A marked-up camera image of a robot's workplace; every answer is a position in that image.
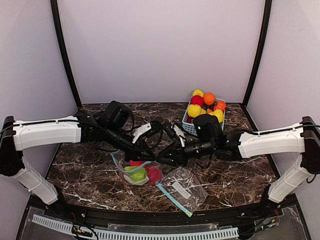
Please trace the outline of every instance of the vent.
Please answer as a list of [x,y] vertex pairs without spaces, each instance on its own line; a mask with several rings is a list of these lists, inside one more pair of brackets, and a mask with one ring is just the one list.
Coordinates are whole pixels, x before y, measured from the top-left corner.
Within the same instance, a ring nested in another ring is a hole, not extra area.
[[[74,235],[71,232],[72,224],[68,222],[62,222],[58,220],[53,220],[45,216],[39,216],[34,214],[32,222],[39,224],[46,228],[55,230],[60,233],[67,235]],[[94,230],[99,236],[99,240],[227,240],[239,237],[238,228],[228,228],[223,230],[196,232],[196,233],[182,233],[182,234],[141,234],[141,233],[126,233],[126,232],[115,232],[107,231],[101,229]],[[81,236],[84,239],[96,239],[93,237]]]

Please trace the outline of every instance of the lemon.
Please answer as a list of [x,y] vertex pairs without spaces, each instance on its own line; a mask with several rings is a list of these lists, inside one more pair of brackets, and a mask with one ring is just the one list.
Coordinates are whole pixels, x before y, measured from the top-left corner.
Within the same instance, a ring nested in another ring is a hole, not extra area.
[[201,89],[197,88],[196,90],[193,91],[192,97],[195,96],[195,95],[198,95],[198,96],[203,98],[205,93]]
[[207,112],[206,112],[206,110],[204,110],[204,109],[201,108],[200,115],[202,115],[202,114],[207,114]]
[[199,105],[195,105],[195,104],[190,104],[188,107],[188,115],[191,118],[196,118],[200,115],[201,113],[201,107]]
[[214,112],[210,112],[209,114],[211,116],[216,116],[219,123],[222,123],[224,121],[224,112],[221,109],[217,109]]

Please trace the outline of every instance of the white wall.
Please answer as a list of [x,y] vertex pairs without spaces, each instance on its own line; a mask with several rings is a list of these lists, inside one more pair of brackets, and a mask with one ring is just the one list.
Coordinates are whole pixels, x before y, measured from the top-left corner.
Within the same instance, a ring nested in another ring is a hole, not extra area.
[[[276,0],[248,110],[260,130],[298,123],[320,124],[320,2]],[[292,153],[275,155],[283,173]],[[320,239],[320,178],[296,191],[312,239]]]
[[242,102],[264,1],[60,0],[83,103],[186,102],[195,88]]
[[[0,125],[17,120],[61,118],[74,114],[49,0],[0,1]],[[57,149],[48,145],[24,155],[43,176]],[[0,239],[16,239],[29,199],[13,179],[0,176]]]

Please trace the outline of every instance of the basket of fruit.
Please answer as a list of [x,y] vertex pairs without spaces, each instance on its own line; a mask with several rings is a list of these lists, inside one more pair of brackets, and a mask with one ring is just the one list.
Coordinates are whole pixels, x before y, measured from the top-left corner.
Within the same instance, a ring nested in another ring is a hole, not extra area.
[[216,98],[211,92],[205,94],[201,89],[196,89],[193,91],[191,100],[184,113],[182,127],[188,133],[197,136],[193,119],[202,114],[210,114],[218,118],[223,130],[225,125],[226,107],[225,100]]

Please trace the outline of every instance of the clear plastic bag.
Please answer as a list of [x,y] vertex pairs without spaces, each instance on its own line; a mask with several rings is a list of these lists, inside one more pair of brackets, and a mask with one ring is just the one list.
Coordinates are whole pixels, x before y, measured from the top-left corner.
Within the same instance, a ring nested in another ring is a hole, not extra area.
[[111,157],[119,169],[120,179],[129,185],[155,185],[163,178],[160,164],[154,161],[124,161],[119,150],[112,152]]
[[189,217],[208,196],[196,176],[183,167],[170,172],[157,186]]

